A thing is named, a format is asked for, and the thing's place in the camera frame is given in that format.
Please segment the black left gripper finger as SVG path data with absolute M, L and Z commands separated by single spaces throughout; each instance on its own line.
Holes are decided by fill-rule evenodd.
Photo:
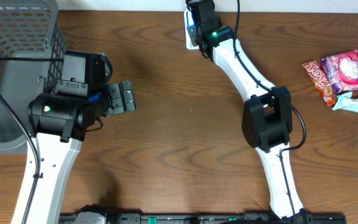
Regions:
M 125 112 L 135 111 L 135 97 L 130 80 L 121 82 Z
M 108 111 L 106 112 L 106 116 L 122 114 L 124 112 L 124 103 L 122 99 L 122 90 L 120 84 L 118 83 L 108 84 L 107 90 L 111 96 L 111 105 Z

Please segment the red snack bar wrapper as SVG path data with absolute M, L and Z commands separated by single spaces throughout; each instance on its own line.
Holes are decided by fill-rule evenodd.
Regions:
M 326 74 L 320 69 L 315 60 L 311 60 L 302 64 L 314 83 L 319 94 L 323 97 L 327 106 L 334 106 L 337 103 L 337 96 L 330 84 Z

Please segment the red purple pad packet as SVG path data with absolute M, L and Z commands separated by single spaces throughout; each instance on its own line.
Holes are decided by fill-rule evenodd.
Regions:
M 336 94 L 358 90 L 357 50 L 325 57 L 319 66 Z

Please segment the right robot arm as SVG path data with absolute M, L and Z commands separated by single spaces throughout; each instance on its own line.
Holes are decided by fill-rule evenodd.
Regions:
M 303 204 L 297 194 L 290 166 L 290 151 L 306 140 L 306 125 L 292 105 L 289 90 L 268 81 L 243 51 L 238 29 L 223 25 L 212 0 L 186 1 L 185 29 L 188 41 L 230 78 L 244 101 L 242 133 L 258 153 L 270 192 L 275 223 L 300 222 Z M 292 116 L 302 128 L 302 139 L 290 145 Z

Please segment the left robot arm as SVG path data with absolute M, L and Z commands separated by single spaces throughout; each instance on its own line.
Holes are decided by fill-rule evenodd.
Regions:
M 110 83 L 105 54 L 68 50 L 62 63 L 62 77 L 49 81 L 27 109 L 27 164 L 13 223 L 57 223 L 86 133 L 103 118 L 136 109 L 132 83 Z

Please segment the white barcode scanner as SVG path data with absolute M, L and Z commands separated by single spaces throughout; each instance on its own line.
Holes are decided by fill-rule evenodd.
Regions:
M 188 50 L 198 50 L 199 47 L 195 42 L 195 38 L 196 38 L 195 24 L 193 22 L 191 12 L 188 9 L 186 9 L 184 11 L 183 17 L 185 23 L 186 47 Z

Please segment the grey plastic mesh basket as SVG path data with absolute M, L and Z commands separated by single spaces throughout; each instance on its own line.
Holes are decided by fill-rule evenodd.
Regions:
M 67 50 L 54 0 L 0 0 L 0 94 L 30 128 L 27 107 L 62 77 Z M 27 140 L 0 101 L 0 154 L 25 154 Z

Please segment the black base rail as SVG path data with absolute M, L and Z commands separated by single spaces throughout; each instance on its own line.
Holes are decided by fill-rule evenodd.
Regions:
M 303 224 L 347 224 L 344 215 L 313 215 L 299 213 L 294 219 L 279 220 L 268 213 L 245 213 L 243 215 L 141 215 L 120 213 L 107 217 L 112 224 L 218 224 L 218 223 L 303 223 Z

